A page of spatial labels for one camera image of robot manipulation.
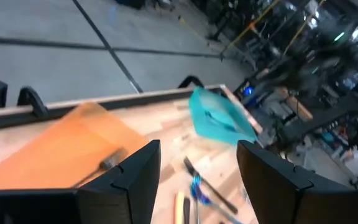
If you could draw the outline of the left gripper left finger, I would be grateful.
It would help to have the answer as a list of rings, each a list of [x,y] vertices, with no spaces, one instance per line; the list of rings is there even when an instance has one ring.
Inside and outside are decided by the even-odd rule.
[[[152,140],[79,188],[0,190],[0,224],[150,224],[160,164]]]

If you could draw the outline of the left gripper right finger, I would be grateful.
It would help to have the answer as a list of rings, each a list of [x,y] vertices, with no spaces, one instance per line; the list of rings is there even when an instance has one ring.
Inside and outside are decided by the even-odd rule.
[[[259,224],[358,224],[358,191],[244,140],[237,161]]]

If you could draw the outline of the dark metal spoon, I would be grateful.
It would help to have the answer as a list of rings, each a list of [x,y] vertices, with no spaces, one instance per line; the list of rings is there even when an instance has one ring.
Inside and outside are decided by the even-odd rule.
[[[87,180],[94,177],[96,174],[100,172],[106,172],[107,170],[112,169],[114,166],[118,165],[121,161],[123,161],[126,158],[127,154],[128,152],[123,147],[116,149],[112,154],[105,157],[94,171],[92,171],[87,176],[78,181],[76,184],[74,184],[73,187],[79,187]]]

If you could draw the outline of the beige-handled fork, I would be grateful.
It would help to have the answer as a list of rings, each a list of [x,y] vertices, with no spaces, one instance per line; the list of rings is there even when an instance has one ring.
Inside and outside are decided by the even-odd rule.
[[[174,203],[174,224],[184,224],[184,200],[185,195],[183,192],[178,192],[175,195]]]

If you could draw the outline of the iridescent blue fork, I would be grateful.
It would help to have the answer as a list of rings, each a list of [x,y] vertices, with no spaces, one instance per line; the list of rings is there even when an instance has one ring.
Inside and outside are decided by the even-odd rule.
[[[204,115],[207,119],[209,124],[214,126],[229,130],[229,131],[236,131],[236,124],[234,120],[227,114],[223,113],[222,111],[206,110]]]
[[[218,204],[211,201],[204,193],[202,193],[200,189],[200,183],[201,183],[201,177],[195,176],[190,185],[191,195],[195,198],[197,202],[200,202],[201,204],[207,207],[211,207],[212,209],[223,215],[225,218],[227,218],[233,224],[243,224],[239,220],[237,220],[233,215],[230,215],[228,212],[224,211]]]

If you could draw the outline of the orange plastic bin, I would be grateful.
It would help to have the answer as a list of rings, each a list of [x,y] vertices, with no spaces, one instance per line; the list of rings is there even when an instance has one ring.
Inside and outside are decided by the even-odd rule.
[[[96,103],[84,103],[54,122],[0,129],[0,190],[71,187],[122,150],[148,139]]]

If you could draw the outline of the teal plastic bin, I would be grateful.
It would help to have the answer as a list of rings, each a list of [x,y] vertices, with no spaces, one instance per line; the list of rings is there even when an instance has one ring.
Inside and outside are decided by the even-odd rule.
[[[257,135],[241,111],[240,107],[229,99],[206,90],[201,87],[195,88],[189,99],[189,109],[197,134],[208,139],[226,142],[236,145],[239,140],[251,143],[257,140]],[[236,131],[229,131],[207,122],[204,112],[217,110],[227,113],[236,124]]]

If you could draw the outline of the black clamp on left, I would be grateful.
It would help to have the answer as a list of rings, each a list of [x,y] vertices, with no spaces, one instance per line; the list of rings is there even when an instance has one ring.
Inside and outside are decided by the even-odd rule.
[[[31,106],[32,114],[37,118],[48,116],[48,109],[39,94],[31,86],[23,86],[17,99],[17,106]]]

